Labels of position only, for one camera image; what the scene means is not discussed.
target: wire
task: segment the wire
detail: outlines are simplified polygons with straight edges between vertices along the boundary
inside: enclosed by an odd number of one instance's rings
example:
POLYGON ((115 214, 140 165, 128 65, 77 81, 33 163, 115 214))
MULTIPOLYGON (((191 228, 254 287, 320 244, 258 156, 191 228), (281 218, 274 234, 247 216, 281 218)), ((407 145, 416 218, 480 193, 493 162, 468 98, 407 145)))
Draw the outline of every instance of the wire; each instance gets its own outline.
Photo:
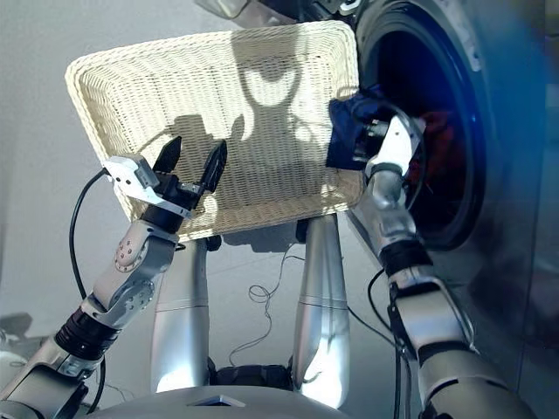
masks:
MULTIPOLYGON (((395 362, 399 363, 399 360, 402 359, 404 361, 404 366, 406 370, 406 387, 405 387, 405 396, 404 396, 404 419, 410 419, 410 412, 411 412, 411 367, 410 362, 408 361, 407 357, 405 356, 404 349, 402 344, 395 340, 394 342, 390 340, 384 333, 379 332, 373 326, 365 322, 361 317, 359 317, 350 306, 348 306, 349 313, 363 326, 367 327, 371 332, 382 338, 386 343, 388 343, 391 347, 395 349, 396 360, 395 362)), ((399 416, 399 409, 400 409, 400 392, 402 387, 401 382, 401 373, 396 374, 395 377, 395 388, 394 388, 394 410, 395 415, 394 417, 399 416)))
POLYGON ((355 320, 357 320, 359 323, 361 323, 363 326, 367 327, 372 333, 376 334, 377 336, 379 336, 380 338, 382 338, 386 343, 388 343, 391 347, 396 347, 396 345, 394 344, 394 342, 392 340, 390 340, 390 338, 388 336, 386 336, 384 333, 378 331, 377 329, 375 329, 373 326, 371 326, 369 323, 365 322, 361 317, 359 317, 352 309, 350 306, 348 306, 348 310, 349 313, 355 317, 355 320))
POLYGON ((394 345, 396 356, 394 357, 394 415, 393 419, 400 419, 400 394, 402 393, 402 360, 400 359, 400 349, 398 344, 394 345))
MULTIPOLYGON (((361 94, 366 99, 375 102, 379 108, 388 109, 394 112, 396 115, 398 115, 400 119, 403 120, 403 123, 411 130, 411 134, 417 136, 417 138, 419 139, 419 147, 421 150, 421 174, 419 176, 418 186, 416 187, 413 196, 410 198, 408 205, 406 207, 407 210, 411 210, 416 200, 418 199, 419 194, 421 193, 425 179, 427 177, 427 147, 425 145, 425 140, 421 132, 421 129, 419 129, 416 121, 410 118, 410 116, 406 112, 404 112, 400 107, 394 105, 393 103, 389 102, 388 100, 380 96, 380 91, 378 90, 378 88, 375 89, 376 89, 375 94, 371 94, 370 91, 363 90, 363 89, 361 90, 361 94)), ((359 117, 356 115, 356 110, 361 105, 362 102, 358 102, 355 106, 351 108, 350 110, 351 117, 353 118, 354 121, 358 123, 368 124, 369 123, 368 121, 360 120, 359 117)))
POLYGON ((283 267, 284 267, 284 263, 288 260, 288 259, 297 259, 297 260, 301 260, 301 261, 305 261, 304 258, 299 258, 298 256, 288 256, 287 253, 291 250, 291 248, 294 246, 294 244, 291 244, 286 252, 283 254, 283 258, 281 259, 281 265, 279 267, 279 276, 278 276, 278 282, 276 283, 276 285, 274 286, 274 288, 271 291, 268 291, 263 285, 251 285, 248 288, 248 298, 256 304, 264 304, 264 317, 266 317, 266 319, 268 320, 268 328, 266 329, 266 332, 264 334, 262 334, 260 337, 258 337, 257 339, 248 341, 246 343, 243 343, 242 345, 239 345, 238 347, 235 347, 230 353, 229 353, 229 363, 233 366, 235 366, 235 363, 233 362, 233 355, 234 354, 238 354, 241 351, 244 351, 250 347, 256 347, 262 340, 264 340, 265 338, 268 337, 268 335, 270 334, 270 332, 272 331, 272 327, 273 327, 273 323, 272 323, 272 316, 270 314, 270 304, 272 302, 272 297, 274 296, 274 294, 276 293, 276 291, 278 291, 278 288, 280 288, 280 283, 281 283, 281 276, 283 274, 283 267))
POLYGON ((404 400, 404 419, 411 419, 411 368, 408 357, 402 352, 402 359, 405 366, 405 400, 404 400))
POLYGON ((391 332, 392 329, 390 328, 389 324, 386 320, 381 316, 380 312, 376 309, 375 302, 373 301, 372 289, 375 282, 384 274, 384 269, 381 269, 379 272, 375 274, 375 276, 369 281, 369 286, 367 286, 367 298, 369 299, 370 307, 373 309, 373 312, 376 315, 378 321, 380 321, 386 329, 391 332))
POLYGON ((103 175, 107 175, 108 172, 105 168, 99 171, 97 175, 92 177, 86 186, 81 190, 79 194, 78 201, 76 202, 76 206, 73 209, 72 213, 72 220, 70 221, 70 231, 68 233, 68 244, 70 245, 70 261, 72 262, 72 270, 73 276, 76 279, 76 285, 79 289, 79 295, 82 299, 87 297, 86 288, 84 288, 84 283, 81 280, 81 276, 79 275, 79 268, 78 262, 76 260, 76 248, 74 244, 74 234, 76 232, 76 220, 78 219, 79 209, 81 208, 81 204, 84 202, 84 198, 86 197, 87 191, 96 183, 103 175))
POLYGON ((405 378, 405 395, 404 395, 404 418, 410 419, 410 411, 411 411, 411 367, 410 362, 408 361, 407 356, 405 356, 405 346, 403 342, 401 342, 397 336, 392 331, 390 325, 383 319, 380 312, 376 309, 375 302, 372 296, 372 288, 375 282, 383 275, 384 269, 381 269, 379 272, 375 274, 375 276, 369 281, 369 285, 367 287, 367 297, 369 298, 370 306, 375 313, 378 320, 392 333, 394 338, 394 343, 392 346, 395 348, 396 351, 396 358, 394 360, 395 366, 395 378, 394 378, 394 419, 398 419, 400 416, 400 402, 401 402, 401 393, 402 393, 402 361, 404 361, 404 366, 406 370, 406 378, 405 378))
POLYGON ((93 403, 91 403, 91 406, 87 410, 88 415, 93 413, 99 405, 99 400, 101 400, 101 396, 103 395, 103 388, 105 388, 105 377, 107 377, 107 363, 105 362, 105 357, 103 357, 99 366, 99 386, 97 387, 97 393, 95 394, 93 403))
MULTIPOLYGON (((78 268, 78 261, 76 260, 76 248, 74 243, 74 235, 76 232, 76 221, 78 220, 79 209, 81 208, 81 204, 84 202, 84 198, 86 197, 87 191, 96 183, 103 175, 108 175, 108 172, 105 168, 100 170, 94 177, 92 177, 89 182, 86 183, 86 186, 81 190, 79 194, 78 201, 73 209, 72 213, 72 220, 70 221, 70 231, 68 233, 68 244, 70 246, 70 261, 72 262, 72 270, 73 276, 76 280, 76 285, 78 286, 79 295, 82 299, 87 297, 86 288, 84 287, 83 281, 81 280, 81 276, 79 275, 79 268, 78 268)), ((93 413, 97 406, 99 405, 99 401, 101 396, 103 395, 103 388, 105 387, 105 378, 107 376, 107 362, 105 358, 101 360, 100 363, 100 378, 99 378, 99 386, 97 387, 97 393, 95 398, 93 399, 93 403, 89 407, 87 414, 93 413)))

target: dark blue garment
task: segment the dark blue garment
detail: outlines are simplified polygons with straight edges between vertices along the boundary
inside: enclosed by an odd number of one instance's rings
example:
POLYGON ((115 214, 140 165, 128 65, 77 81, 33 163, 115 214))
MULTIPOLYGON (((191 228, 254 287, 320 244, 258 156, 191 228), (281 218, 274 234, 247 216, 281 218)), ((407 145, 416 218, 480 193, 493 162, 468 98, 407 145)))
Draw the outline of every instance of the dark blue garment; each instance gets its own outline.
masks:
POLYGON ((328 111, 332 121, 332 138, 328 148, 326 166, 363 170, 365 162, 354 159, 360 142, 366 140, 365 127, 373 120, 378 111, 378 101, 382 95, 378 87, 358 92, 347 100, 330 101, 328 111))

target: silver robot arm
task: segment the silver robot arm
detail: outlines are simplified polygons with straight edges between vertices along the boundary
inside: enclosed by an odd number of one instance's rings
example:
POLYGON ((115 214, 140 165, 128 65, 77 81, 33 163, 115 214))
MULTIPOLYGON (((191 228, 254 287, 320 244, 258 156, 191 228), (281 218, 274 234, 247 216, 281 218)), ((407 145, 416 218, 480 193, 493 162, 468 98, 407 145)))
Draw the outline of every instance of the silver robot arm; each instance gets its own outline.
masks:
POLYGON ((395 116, 379 154, 369 161, 368 186, 349 217, 389 279, 390 324, 419 362, 421 419, 535 418, 473 347, 469 319, 459 310, 405 208, 402 176, 418 145, 395 116))
POLYGON ((211 153, 199 183, 180 183, 170 173, 180 149, 177 137, 163 148, 153 170, 138 155, 114 157, 104 163, 115 187, 147 202, 148 208, 130 225, 93 292, 2 390, 0 416, 51 418, 76 413, 87 394, 83 381, 151 301, 157 281, 173 259, 176 232, 183 219, 205 190, 215 191, 223 173, 224 142, 211 153))

